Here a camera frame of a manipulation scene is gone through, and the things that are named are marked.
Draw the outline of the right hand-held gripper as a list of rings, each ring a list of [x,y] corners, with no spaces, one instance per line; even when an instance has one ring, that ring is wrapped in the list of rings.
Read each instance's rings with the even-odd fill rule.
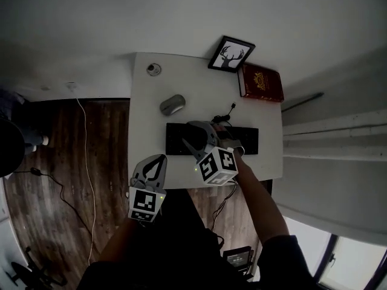
[[[182,142],[195,157],[195,171],[200,173],[205,185],[223,186],[238,174],[235,152],[244,154],[244,148],[239,140],[219,140],[208,121],[189,121],[188,128],[198,135],[206,144],[201,149],[194,148],[182,138]]]

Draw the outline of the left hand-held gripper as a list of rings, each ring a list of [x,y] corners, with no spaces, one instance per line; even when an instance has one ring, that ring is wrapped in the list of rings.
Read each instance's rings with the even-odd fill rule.
[[[153,222],[166,197],[163,190],[167,157],[163,154],[140,161],[133,172],[129,186],[128,218]]]

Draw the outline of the person's right hand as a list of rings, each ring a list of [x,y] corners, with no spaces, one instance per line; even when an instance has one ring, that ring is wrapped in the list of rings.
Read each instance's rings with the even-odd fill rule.
[[[217,137],[222,140],[234,140],[233,136],[228,132],[228,130],[221,124],[213,124],[213,129],[215,130]]]

